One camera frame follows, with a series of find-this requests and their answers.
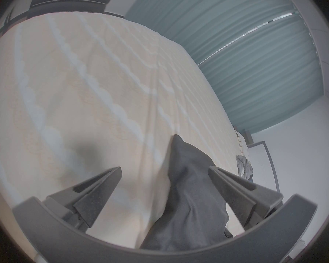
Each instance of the bed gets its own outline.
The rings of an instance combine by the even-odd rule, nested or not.
[[[237,174],[242,144],[200,69],[158,33],[111,15],[52,13],[0,38],[0,221],[31,258],[11,209],[121,166],[88,234],[138,248],[167,201],[171,137]],[[228,230],[243,232],[227,206]]]

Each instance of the gray frame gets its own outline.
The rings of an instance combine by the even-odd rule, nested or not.
[[[247,146],[247,148],[252,148],[252,147],[255,147],[255,146],[261,145],[261,144],[263,144],[264,145],[264,148],[266,149],[266,152],[267,152],[267,155],[268,155],[268,159],[269,159],[269,162],[270,162],[271,167],[272,167],[272,171],[273,171],[273,175],[274,175],[274,181],[275,181],[275,186],[276,186],[276,191],[277,192],[280,192],[278,177],[276,176],[276,172],[275,172],[274,164],[273,164],[273,161],[272,161],[272,157],[271,157],[271,154],[269,153],[269,150],[267,148],[266,143],[264,141],[256,142],[256,143],[253,143],[253,144],[249,144]]]

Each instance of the striped bedding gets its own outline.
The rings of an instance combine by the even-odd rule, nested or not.
[[[26,20],[0,39],[0,193],[11,208],[121,166],[87,233],[137,248],[167,201],[174,134],[237,174],[237,135],[180,45],[77,12]],[[228,212],[228,229],[241,231]]]

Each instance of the gray cloth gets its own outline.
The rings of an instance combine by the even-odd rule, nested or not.
[[[141,249],[193,250],[227,239],[226,202],[208,176],[211,165],[215,164],[209,156],[174,135],[166,208],[151,227]]]
[[[241,178],[252,181],[253,169],[248,159],[245,156],[237,156],[237,171]]]

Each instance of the teal curtain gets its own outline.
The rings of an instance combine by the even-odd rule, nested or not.
[[[199,65],[233,125],[275,125],[323,94],[315,46],[290,0],[137,0],[125,18],[182,45]]]

